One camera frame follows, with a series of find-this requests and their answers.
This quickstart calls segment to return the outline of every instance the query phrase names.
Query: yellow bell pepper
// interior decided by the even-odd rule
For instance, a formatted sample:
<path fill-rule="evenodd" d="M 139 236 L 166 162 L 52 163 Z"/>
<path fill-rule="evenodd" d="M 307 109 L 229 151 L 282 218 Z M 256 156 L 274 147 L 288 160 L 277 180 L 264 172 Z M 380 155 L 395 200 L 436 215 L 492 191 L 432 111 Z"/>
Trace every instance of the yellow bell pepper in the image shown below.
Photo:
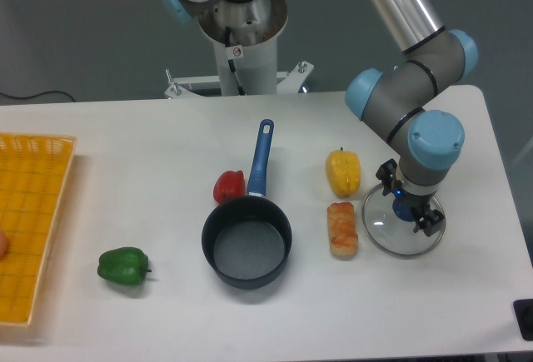
<path fill-rule="evenodd" d="M 335 150 L 326 159 L 327 180 L 338 197 L 349 197 L 359 189 L 361 164 L 355 152 Z"/>

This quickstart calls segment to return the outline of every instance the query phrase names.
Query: yellow basket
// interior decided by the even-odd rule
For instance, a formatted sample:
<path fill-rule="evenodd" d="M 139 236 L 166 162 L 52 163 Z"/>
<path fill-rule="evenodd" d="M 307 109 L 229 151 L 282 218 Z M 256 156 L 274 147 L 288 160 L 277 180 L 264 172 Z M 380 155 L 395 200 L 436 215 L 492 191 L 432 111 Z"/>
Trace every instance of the yellow basket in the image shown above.
<path fill-rule="evenodd" d="M 0 133 L 0 325 L 27 326 L 76 137 Z"/>

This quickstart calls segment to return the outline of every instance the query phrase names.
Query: green bell pepper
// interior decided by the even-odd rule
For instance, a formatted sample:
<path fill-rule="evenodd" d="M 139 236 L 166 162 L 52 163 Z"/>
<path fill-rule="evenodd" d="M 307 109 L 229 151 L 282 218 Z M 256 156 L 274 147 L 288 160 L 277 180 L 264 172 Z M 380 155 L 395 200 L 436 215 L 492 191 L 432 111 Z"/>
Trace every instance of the green bell pepper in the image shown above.
<path fill-rule="evenodd" d="M 140 285 L 147 272 L 148 256 L 135 247 L 104 252 L 98 260 L 98 275 L 119 285 Z"/>

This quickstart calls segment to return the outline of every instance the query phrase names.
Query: food item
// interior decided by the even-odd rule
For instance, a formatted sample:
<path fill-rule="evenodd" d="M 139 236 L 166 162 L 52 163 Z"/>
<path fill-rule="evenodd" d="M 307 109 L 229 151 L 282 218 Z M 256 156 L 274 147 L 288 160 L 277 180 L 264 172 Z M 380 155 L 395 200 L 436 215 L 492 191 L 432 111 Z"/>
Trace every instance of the food item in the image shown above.
<path fill-rule="evenodd" d="M 9 240 L 3 231 L 0 231 L 0 259 L 6 254 Z"/>
<path fill-rule="evenodd" d="M 213 198 L 219 204 L 242 197 L 245 194 L 246 186 L 242 171 L 225 171 L 220 175 L 213 188 Z"/>
<path fill-rule="evenodd" d="M 98 262 L 98 275 L 119 285 L 140 285 L 151 272 L 148 257 L 135 247 L 104 252 Z"/>
<path fill-rule="evenodd" d="M 331 253 L 353 256 L 357 253 L 356 212 L 350 202 L 334 202 L 327 208 Z"/>
<path fill-rule="evenodd" d="M 337 197 L 353 196 L 359 189 L 361 164 L 355 152 L 335 150 L 326 158 L 327 180 Z"/>

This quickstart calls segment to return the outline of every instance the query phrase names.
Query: red bell pepper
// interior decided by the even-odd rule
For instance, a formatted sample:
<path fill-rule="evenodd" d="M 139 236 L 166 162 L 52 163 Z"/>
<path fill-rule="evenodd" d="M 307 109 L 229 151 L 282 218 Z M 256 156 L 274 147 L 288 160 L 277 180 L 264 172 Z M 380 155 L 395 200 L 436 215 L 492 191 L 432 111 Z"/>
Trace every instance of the red bell pepper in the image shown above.
<path fill-rule="evenodd" d="M 242 171 L 225 171 L 220 175 L 213 188 L 213 198 L 219 204 L 242 197 L 245 194 L 246 186 Z"/>

